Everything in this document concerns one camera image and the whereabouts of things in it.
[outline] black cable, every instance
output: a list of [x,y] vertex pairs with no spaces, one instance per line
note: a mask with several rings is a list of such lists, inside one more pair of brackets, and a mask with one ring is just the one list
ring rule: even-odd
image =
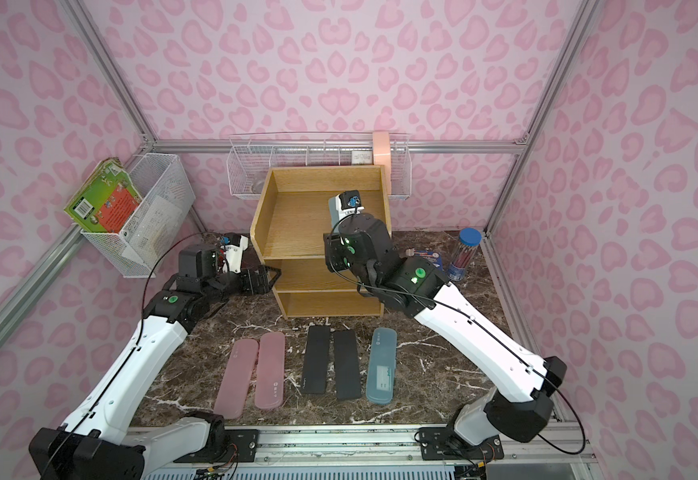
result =
[[149,281],[152,279],[152,275],[154,274],[154,271],[157,269],[157,266],[159,265],[160,262],[162,262],[162,259],[166,257],[167,254],[169,254],[173,248],[178,246],[182,241],[191,238],[192,236],[197,236],[197,235],[202,235],[202,234],[216,234],[215,232],[196,232],[191,235],[187,235],[174,243],[168,250],[160,256],[157,261],[154,263],[154,266],[152,266],[152,271],[149,272],[148,276],[146,277],[146,283],[144,283],[144,294],[141,297],[141,329],[138,332],[138,338],[135,340],[135,344],[137,345],[141,341],[141,337],[144,334],[144,309],[146,308],[146,289],[149,287]]
[[[328,238],[330,238],[330,237],[333,235],[333,233],[335,232],[336,227],[337,227],[341,222],[343,222],[345,219],[349,218],[350,216],[357,215],[356,209],[355,209],[354,211],[355,211],[355,213],[353,213],[353,214],[348,214],[347,216],[344,216],[344,218],[338,220],[338,221],[335,223],[335,225],[333,225],[333,228],[330,230],[330,234],[328,235]],[[393,289],[389,289],[389,288],[383,288],[383,287],[381,287],[381,286],[371,286],[371,287],[368,287],[368,286],[365,285],[364,283],[355,282],[355,281],[352,280],[351,278],[348,278],[348,277],[342,275],[340,272],[336,271],[336,270],[333,268],[333,258],[332,258],[332,252],[331,252],[331,249],[330,249],[330,248],[327,248],[327,249],[326,249],[326,254],[328,255],[328,258],[327,258],[327,259],[328,259],[328,262],[327,262],[327,263],[330,265],[330,268],[332,269],[333,273],[334,273],[334,274],[337,274],[338,276],[340,276],[341,278],[343,278],[343,279],[346,280],[347,282],[353,283],[353,284],[358,285],[358,286],[362,286],[362,287],[365,288],[365,290],[368,290],[368,291],[370,291],[370,289],[376,289],[376,290],[381,290],[381,291],[384,291],[384,292],[401,293],[401,294],[403,294],[403,295],[411,296],[412,298],[418,298],[418,299],[422,299],[422,300],[425,300],[425,301],[434,302],[435,304],[438,304],[438,305],[445,306],[445,307],[449,308],[450,310],[453,310],[454,312],[458,312],[458,313],[460,313],[461,315],[465,316],[467,319],[469,319],[469,324],[470,324],[470,325],[477,325],[479,328],[481,328],[485,333],[487,333],[488,335],[490,335],[490,337],[493,338],[500,346],[502,346],[506,351],[508,351],[509,353],[511,353],[517,360],[519,360],[520,363],[522,363],[525,367],[529,367],[529,366],[530,366],[529,363],[527,363],[525,360],[523,360],[523,359],[522,359],[519,355],[517,355],[512,349],[508,348],[507,345],[506,345],[504,342],[502,342],[501,340],[498,340],[498,338],[496,338],[496,336],[494,336],[490,331],[488,331],[487,328],[485,328],[484,326],[482,326],[479,322],[471,321],[472,319],[471,319],[471,317],[469,316],[468,313],[462,312],[462,311],[460,311],[459,309],[455,308],[454,306],[450,306],[450,305],[448,305],[447,303],[444,303],[444,302],[440,302],[440,301],[438,301],[438,300],[431,299],[431,298],[429,298],[429,297],[427,297],[427,296],[417,295],[417,294],[415,294],[415,293],[408,293],[408,292],[404,292],[404,291],[401,291],[401,290],[393,290]],[[562,452],[562,453],[565,453],[565,454],[567,454],[567,455],[578,455],[579,453],[583,452],[584,449],[586,448],[586,441],[587,441],[587,440],[586,440],[586,432],[584,431],[584,425],[583,425],[583,423],[581,422],[581,418],[578,416],[578,412],[575,411],[575,408],[573,408],[573,405],[570,404],[570,402],[568,401],[568,399],[565,398],[565,396],[562,394],[562,392],[560,392],[560,390],[556,387],[556,385],[555,385],[551,380],[549,380],[548,378],[546,378],[546,376],[542,375],[542,374],[541,374],[540,372],[538,372],[536,369],[532,369],[532,370],[533,370],[533,372],[534,372],[536,375],[538,375],[538,376],[540,376],[542,379],[544,379],[544,380],[546,381],[546,383],[548,383],[548,384],[554,389],[554,391],[555,391],[556,393],[558,393],[560,397],[562,397],[562,399],[565,401],[565,403],[566,403],[566,404],[568,405],[568,407],[571,409],[571,411],[573,412],[573,415],[575,416],[575,420],[578,422],[578,427],[581,429],[582,442],[581,442],[581,447],[580,447],[576,452],[568,452],[567,450],[563,450],[563,449],[561,449],[560,447],[557,447],[556,445],[554,445],[553,443],[551,443],[549,440],[547,440],[546,438],[544,438],[544,437],[541,436],[540,434],[538,434],[538,436],[541,437],[541,440],[543,440],[544,442],[546,442],[547,444],[549,444],[551,447],[554,447],[555,449],[559,450],[559,451]]]
[[234,453],[231,454],[231,457],[229,457],[229,461],[226,462],[223,465],[214,465],[209,468],[206,468],[204,472],[200,473],[197,472],[194,474],[194,479],[193,480],[205,480],[206,478],[218,478],[219,476],[223,477],[227,473],[229,473],[229,470],[234,466],[232,462],[238,458],[239,455],[239,450],[237,449],[237,446],[235,444],[231,444],[231,446],[234,447]]
[[560,452],[562,452],[562,453],[566,453],[566,454],[568,454],[568,455],[578,455],[579,453],[581,453],[581,452],[584,451],[584,448],[586,448],[586,432],[584,431],[584,424],[581,422],[581,418],[578,417],[578,412],[576,412],[576,411],[575,411],[575,408],[573,408],[573,406],[570,405],[570,402],[568,401],[568,399],[562,394],[562,392],[559,391],[559,389],[558,389],[553,383],[551,383],[551,385],[554,386],[554,389],[555,389],[556,393],[558,393],[559,396],[562,397],[563,400],[565,400],[565,403],[568,404],[568,408],[570,408],[570,410],[573,412],[573,415],[575,416],[575,420],[576,420],[576,422],[578,422],[578,427],[581,429],[581,436],[583,437],[583,442],[581,443],[581,447],[580,447],[578,450],[576,450],[575,452],[568,452],[567,450],[563,450],[563,449],[561,449],[560,447],[557,447],[556,445],[554,445],[553,443],[551,443],[549,440],[547,440],[546,438],[544,438],[544,436],[541,435],[540,433],[538,434],[538,436],[541,437],[541,440],[543,440],[544,442],[546,442],[547,444],[549,444],[551,447],[554,447],[554,449],[556,449],[556,450],[558,450],[558,451],[560,451]]
[[229,477],[228,480],[231,480],[232,478],[234,478],[234,474],[237,473],[237,467],[238,467],[238,466],[240,466],[240,458],[239,458],[239,457],[237,457],[237,461],[236,461],[236,463],[234,464],[234,471],[231,473],[231,476]]
[[[168,251],[166,251],[164,254],[162,254],[162,256],[160,256],[160,257],[157,259],[157,262],[156,262],[156,263],[154,264],[154,266],[152,267],[152,271],[149,272],[148,276],[146,277],[146,283],[144,284],[144,294],[143,294],[143,297],[141,298],[141,317],[142,317],[142,318],[141,318],[141,321],[140,321],[141,326],[140,326],[139,331],[138,331],[138,338],[135,339],[135,345],[136,345],[136,346],[140,343],[141,338],[143,337],[143,333],[144,333],[144,320],[145,320],[145,319],[143,318],[143,312],[144,312],[144,308],[146,307],[146,305],[145,305],[145,304],[146,304],[146,290],[147,290],[147,288],[148,288],[148,286],[149,286],[149,280],[152,278],[152,275],[154,274],[154,271],[157,269],[157,266],[160,264],[160,262],[162,261],[162,259],[165,258],[166,255],[169,254],[169,253],[172,251],[172,249],[175,248],[178,244],[180,244],[182,241],[184,241],[184,240],[186,240],[186,239],[188,239],[188,238],[191,238],[192,236],[197,236],[197,235],[201,235],[201,234],[220,235],[220,234],[217,234],[217,233],[215,233],[215,232],[197,232],[197,233],[194,233],[194,234],[191,234],[191,235],[187,235],[187,236],[181,238],[179,241],[177,241],[175,244],[173,244],[170,248],[168,248]],[[226,261],[225,256],[224,256],[224,262],[226,263],[226,265],[227,265],[227,270],[228,270],[228,268],[229,268],[229,266],[228,266],[229,263]],[[215,312],[213,312],[212,315],[215,315],[215,313],[219,312],[219,310],[220,310],[221,308],[223,308],[224,306],[226,306],[227,303],[228,303],[228,300],[226,300],[226,302],[221,303],[221,305],[219,306],[219,308],[217,308],[217,309],[215,310]],[[77,428],[79,428],[80,425],[82,425],[82,423],[83,423],[88,417],[90,417],[90,414],[92,413],[93,409],[94,409],[96,406],[98,406],[98,403],[101,401],[101,398],[104,397],[104,394],[106,393],[106,391],[108,390],[108,388],[112,385],[114,379],[117,378],[117,375],[119,375],[119,373],[120,373],[120,371],[122,370],[122,368],[124,367],[125,363],[127,363],[128,360],[130,360],[130,357],[133,355],[133,352],[136,351],[136,346],[134,346],[133,348],[131,348],[130,353],[128,353],[128,356],[125,357],[125,359],[124,359],[124,361],[122,362],[122,364],[119,366],[119,368],[117,368],[117,371],[114,372],[114,375],[112,376],[112,378],[109,379],[108,383],[106,384],[106,386],[104,387],[104,389],[101,391],[101,394],[98,395],[98,398],[95,399],[95,402],[94,402],[93,405],[90,407],[90,409],[86,411],[85,415],[82,417],[82,419],[79,421],[79,423],[77,423],[77,425],[75,425],[74,428],[72,428],[72,430],[68,433],[68,435],[66,435],[66,437],[65,437],[63,440],[61,440],[61,443],[58,445],[58,447],[56,447],[56,449],[55,449],[55,450],[53,451],[53,453],[50,455],[50,457],[48,458],[48,462],[45,464],[45,467],[42,469],[42,473],[39,474],[39,480],[42,480],[42,478],[45,476],[45,474],[46,474],[47,471],[48,471],[48,468],[52,465],[52,461],[53,461],[53,459],[56,457],[56,454],[61,450],[61,447],[63,447],[63,446],[66,444],[66,441],[69,440],[69,438],[72,436],[72,434],[73,434],[74,432],[77,431]]]
[[[412,439],[413,439],[413,441],[414,441],[415,443],[417,443],[417,444],[419,444],[419,445],[421,445],[421,446],[426,446],[427,442],[424,442],[423,440],[421,440],[420,438],[418,438],[418,435],[419,435],[420,433],[421,433],[420,431],[416,432],[416,433],[412,436]],[[477,469],[480,468],[478,464],[475,464],[474,462],[472,462],[472,460],[471,460],[469,457],[467,457],[467,456],[465,456],[465,455],[463,454],[463,452],[467,452],[467,453],[473,452],[475,448],[478,448],[479,453],[482,454],[482,466],[483,466],[483,467],[486,466],[487,463],[488,463],[488,460],[487,460],[487,458],[485,458],[485,453],[482,451],[482,449],[481,449],[479,446],[472,446],[472,447],[470,447],[470,448],[448,448],[447,450],[443,450],[443,451],[442,451],[442,454],[443,454],[443,455],[455,455],[455,456],[459,456],[459,457],[461,457],[462,460],[466,460],[467,462],[469,462],[469,463],[472,464],[472,466],[469,467],[469,468],[468,468],[467,470],[465,470],[464,472],[461,472],[461,473],[459,473],[458,475],[455,475],[455,478],[464,478],[468,473],[470,473],[471,471],[473,471],[475,468],[477,468]],[[491,460],[495,460],[495,459],[496,459],[496,451],[495,451],[495,450],[493,450],[493,458],[490,458],[490,459],[491,459]]]
[[109,379],[108,383],[106,384],[106,386],[104,387],[104,389],[101,391],[101,394],[98,395],[98,398],[95,399],[95,402],[93,403],[93,405],[85,412],[85,415],[82,417],[82,420],[80,420],[79,423],[77,423],[77,425],[75,425],[74,428],[72,428],[72,430],[68,433],[68,435],[66,435],[66,438],[64,438],[63,440],[61,440],[61,443],[58,445],[58,447],[56,447],[56,449],[53,450],[53,454],[50,455],[50,458],[48,458],[48,462],[45,464],[45,467],[42,469],[42,473],[39,474],[39,480],[42,480],[42,477],[45,476],[45,474],[46,474],[47,471],[48,471],[48,468],[50,467],[50,465],[52,465],[53,459],[56,457],[56,454],[57,454],[58,452],[60,452],[61,447],[64,446],[64,444],[66,443],[66,440],[69,440],[70,437],[72,436],[72,434],[73,434],[74,432],[76,432],[77,428],[79,428],[79,426],[82,425],[82,423],[83,423],[88,417],[90,417],[90,414],[92,413],[93,409],[94,409],[96,406],[98,406],[98,403],[101,401],[101,398],[104,397],[104,394],[106,393],[106,390],[108,390],[108,388],[112,385],[112,382],[114,381],[114,379],[117,378],[117,375],[120,373],[120,371],[121,371],[122,368],[124,367],[124,364],[127,363],[128,360],[130,360],[130,357],[133,355],[133,352],[134,352],[134,351],[135,351],[135,347],[133,347],[133,348],[130,350],[130,353],[128,354],[128,356],[126,356],[126,357],[124,358],[124,361],[123,361],[122,364],[119,366],[119,368],[117,368],[117,371],[114,372],[114,375],[112,376],[112,378]]
[[[347,216],[344,216],[344,218],[338,220],[338,221],[336,222],[336,224],[333,225],[333,229],[330,231],[330,235],[329,235],[329,236],[332,236],[332,235],[333,235],[333,232],[335,231],[336,227],[337,227],[341,222],[343,222],[345,219],[349,218],[350,216],[354,216],[354,215],[356,215],[356,214],[349,214],[349,215],[347,215]],[[332,258],[332,253],[331,253],[330,249],[327,249],[327,254],[328,254],[328,257],[329,257],[328,260],[329,260],[330,268],[333,268],[333,258]],[[457,309],[456,307],[454,307],[454,306],[450,306],[450,305],[448,305],[447,303],[444,303],[444,302],[440,302],[440,301],[438,301],[438,300],[431,299],[431,298],[429,298],[428,296],[417,295],[417,294],[415,294],[415,293],[403,292],[403,291],[401,291],[401,290],[393,290],[393,289],[390,289],[390,288],[384,288],[384,287],[382,287],[382,286],[370,286],[370,287],[368,287],[368,286],[365,285],[364,283],[355,282],[355,281],[352,280],[351,278],[348,278],[348,277],[344,276],[343,274],[341,274],[340,272],[336,271],[335,269],[333,269],[333,273],[334,273],[334,274],[337,274],[338,276],[340,276],[341,278],[343,278],[343,279],[346,280],[347,282],[351,282],[351,283],[354,283],[355,285],[359,285],[359,286],[364,287],[365,290],[368,290],[368,291],[370,291],[370,289],[375,289],[375,290],[381,290],[381,291],[383,291],[383,292],[401,293],[401,294],[403,294],[403,295],[408,295],[408,296],[411,296],[411,297],[413,297],[413,298],[418,298],[418,299],[421,299],[421,300],[425,300],[425,301],[427,301],[427,302],[434,302],[434,303],[436,303],[436,304],[445,306],[445,307],[449,308],[450,310],[453,310],[454,312],[458,312],[458,313],[460,313],[461,315],[465,316],[465,317],[470,321],[470,324],[477,325],[479,328],[481,328],[485,333],[487,333],[491,338],[493,338],[500,346],[502,346],[502,347],[503,347],[504,349],[506,349],[509,353],[511,353],[517,360],[519,360],[519,362],[520,362],[521,364],[523,364],[525,367],[530,366],[530,364],[527,363],[523,358],[521,358],[519,355],[517,355],[512,349],[508,348],[504,342],[502,342],[501,340],[498,340],[498,338],[497,338],[495,335],[493,335],[492,332],[490,332],[487,328],[485,328],[484,326],[480,325],[479,322],[471,322],[471,317],[469,316],[468,313],[461,312],[460,310],[458,310],[458,309]]]

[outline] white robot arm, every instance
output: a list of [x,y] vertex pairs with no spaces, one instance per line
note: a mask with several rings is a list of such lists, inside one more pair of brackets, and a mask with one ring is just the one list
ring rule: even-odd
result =
[[[214,244],[192,245],[178,257],[178,273],[145,307],[142,320],[119,357],[90,395],[60,427],[41,428],[29,444],[41,479],[132,479],[182,456],[207,461],[227,449],[222,416],[190,412],[146,435],[128,427],[162,366],[210,310],[230,295],[267,293],[281,272],[268,266],[241,268],[248,238],[224,235],[224,261]],[[269,273],[275,272],[270,279]]]
[[347,280],[358,291],[364,287],[366,296],[439,333],[493,381],[496,388],[456,418],[454,430],[462,440],[478,446],[499,432],[518,442],[532,440],[548,423],[549,397],[562,384],[565,363],[514,342],[428,260],[401,258],[384,223],[360,213],[360,206],[356,190],[330,199],[330,215],[338,220],[325,238],[328,269],[339,275],[350,270],[359,282]]

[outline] pencil container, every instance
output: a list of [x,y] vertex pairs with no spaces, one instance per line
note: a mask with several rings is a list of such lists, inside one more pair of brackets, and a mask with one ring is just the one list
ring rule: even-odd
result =
[[477,253],[479,242],[482,241],[482,235],[473,228],[465,228],[458,235],[458,245],[452,253],[452,262],[447,269],[447,275],[450,280],[462,280],[466,276],[466,268],[472,262],[474,254]]

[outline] marble tabletop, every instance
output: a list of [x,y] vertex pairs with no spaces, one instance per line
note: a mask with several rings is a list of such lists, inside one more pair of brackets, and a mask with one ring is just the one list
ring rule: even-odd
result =
[[[447,268],[457,232],[394,232],[392,238],[400,250],[415,247],[439,252]],[[246,255],[246,259],[252,264],[258,262],[254,253],[252,257]],[[469,266],[466,278],[457,285],[483,315],[510,335],[481,251]],[[397,332],[397,364],[392,403],[376,405],[364,396],[337,401],[332,363],[328,369],[326,394],[301,394],[297,387],[306,332],[313,324],[356,332],[363,392],[373,331],[379,326],[394,329]],[[492,387],[487,377],[455,347],[399,312],[387,310],[381,318],[341,316],[285,320],[273,294],[236,296],[213,318],[200,322],[175,351],[148,390],[133,417],[132,426],[165,426],[190,410],[212,410],[234,341],[258,340],[266,332],[282,332],[286,336],[284,404],[268,412],[256,408],[254,374],[242,417],[227,419],[228,425],[447,422],[460,406],[485,395]]]

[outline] book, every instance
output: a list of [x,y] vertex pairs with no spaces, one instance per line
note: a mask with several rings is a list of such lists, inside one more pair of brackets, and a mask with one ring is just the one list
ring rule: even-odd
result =
[[64,211],[87,232],[118,234],[141,202],[130,175],[112,157],[95,168]]

